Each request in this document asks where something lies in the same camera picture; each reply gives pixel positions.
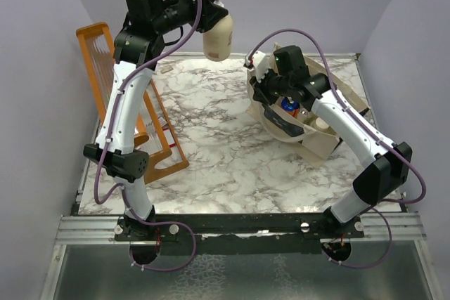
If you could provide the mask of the beige canvas tote bag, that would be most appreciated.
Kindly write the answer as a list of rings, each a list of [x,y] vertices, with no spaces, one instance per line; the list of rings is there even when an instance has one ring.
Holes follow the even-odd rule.
[[[275,55],[269,54],[270,67],[278,71]],[[313,167],[320,167],[330,157],[330,154],[342,142],[338,134],[331,128],[328,133],[317,131],[311,127],[311,123],[317,116],[310,112],[311,117],[303,124],[292,117],[281,108],[284,97],[278,98],[275,104],[264,106],[262,103],[253,101],[251,95],[251,78],[247,74],[247,94],[250,105],[247,113],[255,118],[269,133],[283,143],[287,143],[303,159]]]

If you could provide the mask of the beige pump lotion bottle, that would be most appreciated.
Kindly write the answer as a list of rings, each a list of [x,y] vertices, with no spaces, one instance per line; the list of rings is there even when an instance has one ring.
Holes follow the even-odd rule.
[[[214,0],[214,4],[225,8],[221,0]],[[228,14],[220,20],[212,30],[203,33],[203,53],[214,62],[226,60],[231,54],[233,36],[233,18]]]

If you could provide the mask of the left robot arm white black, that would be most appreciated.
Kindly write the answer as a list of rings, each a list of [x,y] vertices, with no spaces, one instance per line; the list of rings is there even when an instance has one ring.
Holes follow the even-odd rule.
[[[155,209],[147,196],[144,174],[149,155],[134,145],[135,127],[144,94],[158,61],[179,50],[195,32],[211,31],[228,10],[214,0],[126,0],[127,13],[114,40],[112,89],[101,130],[83,155],[96,163],[94,199],[104,204],[112,195],[98,194],[102,171],[113,178],[140,240],[155,232]]]

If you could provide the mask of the orange bottle blue cap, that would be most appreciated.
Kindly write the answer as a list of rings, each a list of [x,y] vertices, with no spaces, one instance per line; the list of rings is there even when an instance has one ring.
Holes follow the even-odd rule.
[[[294,118],[297,118],[300,111],[300,104],[295,101],[290,101],[288,98],[284,98],[281,101],[281,108]]]

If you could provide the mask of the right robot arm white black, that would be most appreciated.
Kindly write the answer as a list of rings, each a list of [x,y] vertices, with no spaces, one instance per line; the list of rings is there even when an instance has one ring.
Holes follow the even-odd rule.
[[[276,69],[271,67],[274,61]],[[310,74],[302,51],[286,46],[273,58],[261,51],[245,61],[253,99],[271,107],[278,98],[294,102],[314,113],[333,129],[355,153],[364,170],[352,190],[324,212],[323,229],[330,237],[345,233],[354,217],[381,202],[402,186],[410,172],[411,147],[394,143],[371,126],[324,73]]]

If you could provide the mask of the silver chrome bottle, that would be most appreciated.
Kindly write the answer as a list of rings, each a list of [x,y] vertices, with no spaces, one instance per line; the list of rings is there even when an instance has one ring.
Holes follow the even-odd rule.
[[[305,123],[309,118],[311,117],[310,112],[308,112],[307,110],[301,109],[298,111],[297,113],[297,120],[300,121],[301,123]]]

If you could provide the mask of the green bottle cream lid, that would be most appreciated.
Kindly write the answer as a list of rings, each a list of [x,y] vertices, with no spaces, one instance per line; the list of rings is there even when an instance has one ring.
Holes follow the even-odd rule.
[[[314,119],[311,123],[311,127],[316,129],[317,131],[328,133],[330,131],[330,126],[328,123],[326,123],[323,119],[320,117],[317,117]]]

